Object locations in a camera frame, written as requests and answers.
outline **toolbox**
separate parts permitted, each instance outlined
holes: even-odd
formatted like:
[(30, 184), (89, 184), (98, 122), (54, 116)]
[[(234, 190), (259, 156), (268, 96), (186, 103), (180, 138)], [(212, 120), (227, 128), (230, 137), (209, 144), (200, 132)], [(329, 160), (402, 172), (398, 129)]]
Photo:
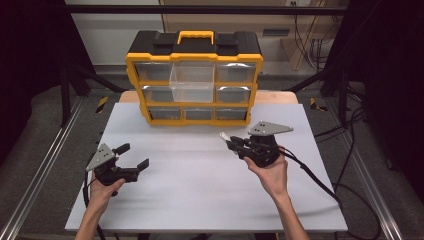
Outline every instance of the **toolbox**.
[(125, 60), (149, 124), (250, 123), (263, 62), (254, 32), (139, 31)]

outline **metal rail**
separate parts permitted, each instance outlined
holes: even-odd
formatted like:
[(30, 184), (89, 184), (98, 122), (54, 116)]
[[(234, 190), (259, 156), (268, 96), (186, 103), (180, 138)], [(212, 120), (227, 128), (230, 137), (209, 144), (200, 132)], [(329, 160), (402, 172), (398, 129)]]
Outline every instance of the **metal rail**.
[(347, 7), (190, 6), (190, 5), (77, 5), (49, 6), (52, 13), (91, 14), (242, 14), (346, 16), (364, 12)]
[[(340, 124), (338, 120), (338, 116), (336, 113), (336, 104), (334, 100), (329, 100), (329, 98), (325, 98), (326, 105), (333, 115), (334, 120)], [(343, 140), (345, 143), (345, 147), (349, 150), (349, 147), (352, 143), (352, 136), (349, 131), (345, 131), (343, 134)], [(362, 187), (364, 188), (365, 194), (370, 201), (374, 211), (377, 213), (378, 218), (381, 221), (381, 229), (383, 230), (386, 238), (389, 240), (402, 240), (402, 234), (399, 230), (399, 227), (396, 224), (395, 219), (390, 213), (389, 208), (387, 207), (386, 201), (384, 201), (383, 196), (380, 193), (380, 190), (377, 187), (374, 179), (371, 176), (371, 173), (368, 171), (365, 166), (364, 161), (362, 161), (361, 155), (358, 150), (353, 146), (351, 160), (353, 166), (355, 168), (356, 174), (358, 175), (358, 179), (361, 181)]]
[(38, 193), (40, 192), (54, 162), (56, 161), (57, 156), (60, 153), (60, 150), (62, 149), (63, 144), (69, 135), (69, 132), (75, 123), (75, 120), (79, 115), (83, 103), (84, 97), (77, 97), (72, 109), (73, 114), (71, 115), (71, 118), (64, 127), (60, 128), (55, 140), (50, 146), (50, 149), (41, 162), (34, 178), (25, 191), (24, 196), (21, 198), (21, 201), (19, 202), (12, 216), (1, 230), (1, 240), (13, 240), (18, 235), (22, 224), (24, 223), (29, 211), (31, 210), (31, 207), (34, 204)]

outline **gray floor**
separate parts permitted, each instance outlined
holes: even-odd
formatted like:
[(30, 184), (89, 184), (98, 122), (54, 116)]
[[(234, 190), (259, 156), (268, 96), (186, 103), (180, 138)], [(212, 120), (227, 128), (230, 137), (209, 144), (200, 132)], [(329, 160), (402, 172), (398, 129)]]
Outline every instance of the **gray floor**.
[[(284, 60), (282, 55), (275, 56), (275, 58), (276, 60), (269, 61), (269, 64), (272, 65)], [(269, 67), (269, 70), (261, 75), (260, 89), (285, 89), (310, 74), (310, 70), (307, 70), (304, 74), (297, 73), (279, 77), (278, 71), (273, 72), (271, 69), (273, 67)], [(128, 86), (125, 76), (120, 75), (119, 72), (114, 78), (118, 79), (117, 84)], [(67, 135), (66, 141), (60, 147), (60, 152), (55, 158), (54, 164), (51, 165), (47, 178), (40, 183), (41, 188), (39, 192), (35, 193), (37, 197), (30, 204), (31, 208), (27, 215), (25, 214), (23, 223), (19, 225), (20, 231), (17, 239), (61, 239), (66, 238), (66, 236), (72, 238), (74, 235), (74, 233), (64, 230), (70, 207), (83, 181), (86, 161), (89, 155), (96, 150), (113, 104), (119, 99), (119, 94), (102, 89), (96, 84), (93, 84), (93, 86), (95, 86), (95, 89), (88, 97), (81, 98), (72, 95), (73, 102), (83, 101), (81, 112), (76, 118), (69, 135)], [(319, 87), (320, 83), (316, 83), (297, 93), (299, 102), (304, 105), (314, 134), (329, 130), (337, 124), (330, 111), (320, 111), (310, 107), (311, 97), (321, 107), (328, 107), (326, 104), (335, 100), (321, 98), (319, 91), (317, 91)], [(360, 89), (362, 86), (356, 84), (355, 87)], [(103, 96), (109, 96), (105, 108), (101, 113), (95, 113), (99, 100)], [(36, 96), (32, 105), (33, 115), (28, 121), (27, 127), (0, 168), (0, 226), (2, 227), (12, 217), (60, 130), (61, 105), (58, 87)], [(361, 104), (356, 100), (349, 98), (349, 108), (354, 110), (360, 106)], [(354, 125), (354, 130), (355, 147), (375, 180), (403, 239), (424, 239), (424, 228), (422, 227), (424, 208), (422, 203), (404, 175), (386, 167), (386, 157), (381, 151), (380, 144), (369, 124), (366, 121), (359, 121)], [(319, 142), (325, 138), (321, 137), (316, 140)], [(347, 155), (342, 135), (319, 142), (317, 145), (330, 180), (334, 182), (340, 174)], [(342, 183), (352, 187), (366, 198), (361, 181), (352, 163), (348, 165)], [(367, 207), (345, 189), (340, 188), (338, 195), (345, 205), (344, 216), (349, 230), (361, 237), (372, 237), (376, 232), (377, 224)], [(135, 239), (132, 235), (125, 236), (129, 239)], [(312, 239), (334, 239), (333, 234), (311, 233), (311, 237)], [(339, 233), (339, 239), (354, 238), (346, 233)], [(384, 233), (380, 235), (379, 239), (386, 239)]]

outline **yellow handle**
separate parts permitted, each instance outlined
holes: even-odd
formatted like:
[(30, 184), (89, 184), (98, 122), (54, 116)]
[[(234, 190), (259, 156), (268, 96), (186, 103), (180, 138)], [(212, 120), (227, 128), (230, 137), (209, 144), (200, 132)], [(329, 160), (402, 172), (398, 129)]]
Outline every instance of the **yellow handle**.
[(180, 31), (177, 43), (180, 44), (183, 38), (210, 38), (213, 44), (213, 31)]

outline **metal plate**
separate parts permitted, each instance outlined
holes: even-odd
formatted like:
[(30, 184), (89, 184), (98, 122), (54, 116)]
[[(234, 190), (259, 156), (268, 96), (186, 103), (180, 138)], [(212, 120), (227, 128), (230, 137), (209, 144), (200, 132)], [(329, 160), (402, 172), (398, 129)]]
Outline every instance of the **metal plate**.
[(88, 172), (97, 166), (100, 166), (103, 163), (113, 159), (114, 157), (115, 153), (105, 143), (102, 143), (99, 149), (97, 149), (97, 152), (94, 154), (90, 163), (87, 165), (85, 171)]
[(249, 135), (253, 136), (269, 136), (277, 133), (285, 133), (293, 131), (292, 127), (260, 121), (248, 132)]

